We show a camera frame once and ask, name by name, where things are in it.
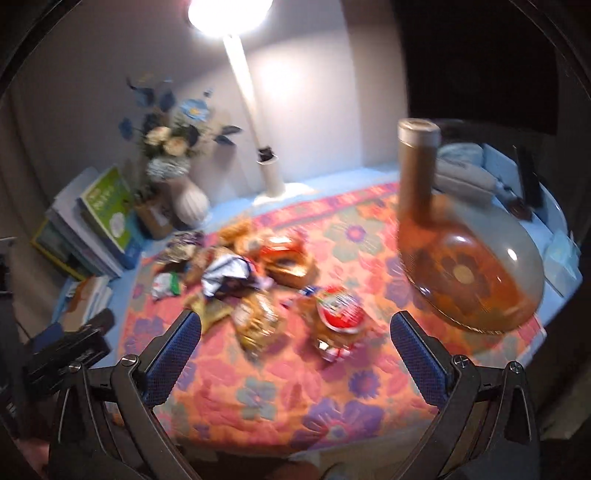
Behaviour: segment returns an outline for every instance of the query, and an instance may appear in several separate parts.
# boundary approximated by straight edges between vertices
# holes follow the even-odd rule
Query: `tablecloth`
[[[503,336],[469,332],[432,313],[406,279],[397,255],[397,183],[300,202],[254,219],[260,228],[297,228],[320,271],[318,284],[343,284],[383,326],[384,334],[351,357],[326,364],[303,319],[289,311],[285,334],[257,362],[245,358],[229,319],[201,339],[167,402],[154,409],[173,440],[212,449],[283,455],[349,443],[424,425],[427,405],[386,335],[391,316],[408,310],[452,353],[504,367],[541,327],[535,318]],[[143,260],[118,353],[140,353],[183,309],[186,298],[154,302],[157,270]],[[279,289],[276,296],[293,295]]]

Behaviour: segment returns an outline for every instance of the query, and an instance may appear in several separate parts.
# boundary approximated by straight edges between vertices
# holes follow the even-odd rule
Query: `white vase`
[[[281,176],[277,156],[273,155],[273,158],[268,161],[259,160],[258,164],[261,166],[262,177],[265,181],[265,194],[270,198],[283,195],[285,183]]]
[[[174,177],[167,182],[178,219],[189,227],[200,227],[209,213],[209,199],[188,175]]]

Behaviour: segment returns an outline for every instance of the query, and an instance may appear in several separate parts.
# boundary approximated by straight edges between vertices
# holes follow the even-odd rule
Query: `lamp base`
[[[299,195],[310,195],[314,192],[315,190],[312,187],[308,187],[308,185],[304,185],[303,183],[286,183],[285,191],[278,197],[269,197],[263,192],[255,198],[252,205],[256,207],[264,205],[265,203],[282,202],[283,200],[297,197]]]

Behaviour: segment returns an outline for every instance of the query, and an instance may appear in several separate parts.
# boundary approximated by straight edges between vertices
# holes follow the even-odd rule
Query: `lamp head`
[[[191,0],[189,21],[212,37],[240,35],[258,27],[273,0]]]

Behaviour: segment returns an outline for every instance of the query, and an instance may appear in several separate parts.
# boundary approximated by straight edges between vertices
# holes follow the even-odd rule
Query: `blue gripper pad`
[[[408,312],[398,312],[390,320],[390,338],[425,402],[441,410],[449,398],[446,373],[405,315],[412,319]]]
[[[142,399],[149,408],[162,405],[166,401],[201,338],[199,315],[191,312],[181,325],[175,325],[180,320],[180,318],[177,319],[164,334],[166,337],[169,331],[173,330],[160,353],[145,372]]]

